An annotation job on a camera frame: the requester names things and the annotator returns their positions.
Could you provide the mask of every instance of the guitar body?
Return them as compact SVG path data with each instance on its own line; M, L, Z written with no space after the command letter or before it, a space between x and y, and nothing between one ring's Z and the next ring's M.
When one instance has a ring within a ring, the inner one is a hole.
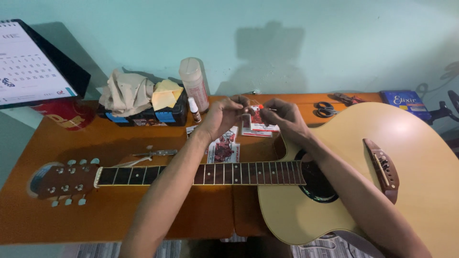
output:
M459 232L459 160L429 125L400 108L368 102L345 109L311 131L379 189L363 139L384 150L400 181L395 206L433 257L454 256ZM284 141L287 151L282 160L295 159L300 147ZM298 186L260 185L258 195L266 225L285 243L306 244L334 230L364 236L340 198L319 203Z

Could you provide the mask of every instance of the plastic bottle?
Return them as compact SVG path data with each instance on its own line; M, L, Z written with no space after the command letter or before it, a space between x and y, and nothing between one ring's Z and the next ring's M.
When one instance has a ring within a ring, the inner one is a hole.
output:
M191 115L193 116L193 120L196 123L201 121L201 115L198 112L198 106L196 105L195 99L193 97L188 98L188 104L190 105Z
M198 110L201 113L209 109L209 99L207 98L206 87L202 80L201 66L198 60L192 57L183 59L180 62L179 75L185 86L186 93L193 97Z

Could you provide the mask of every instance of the guitar neck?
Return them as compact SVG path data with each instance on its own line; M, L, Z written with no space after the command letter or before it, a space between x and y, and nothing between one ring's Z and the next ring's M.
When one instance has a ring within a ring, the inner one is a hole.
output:
M151 185L166 166L101 168L98 186ZM194 185L305 185L300 161L200 164Z

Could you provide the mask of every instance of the yellow polishing cloth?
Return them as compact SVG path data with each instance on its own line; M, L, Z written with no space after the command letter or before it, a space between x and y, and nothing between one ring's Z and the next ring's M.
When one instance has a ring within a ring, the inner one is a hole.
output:
M171 80L163 80L156 84L156 90L151 97L153 109L160 110L165 107L174 107L183 88Z

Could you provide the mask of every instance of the hand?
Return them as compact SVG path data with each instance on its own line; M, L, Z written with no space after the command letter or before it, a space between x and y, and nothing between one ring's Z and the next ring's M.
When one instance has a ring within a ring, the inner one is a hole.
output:
M210 143L231 129L240 116L250 110L250 100L247 97L241 95L226 97L212 104L206 118L195 130L207 132Z
M276 124L282 135L293 142L301 143L311 135L298 106L280 99L271 99L263 104L260 116L265 125Z

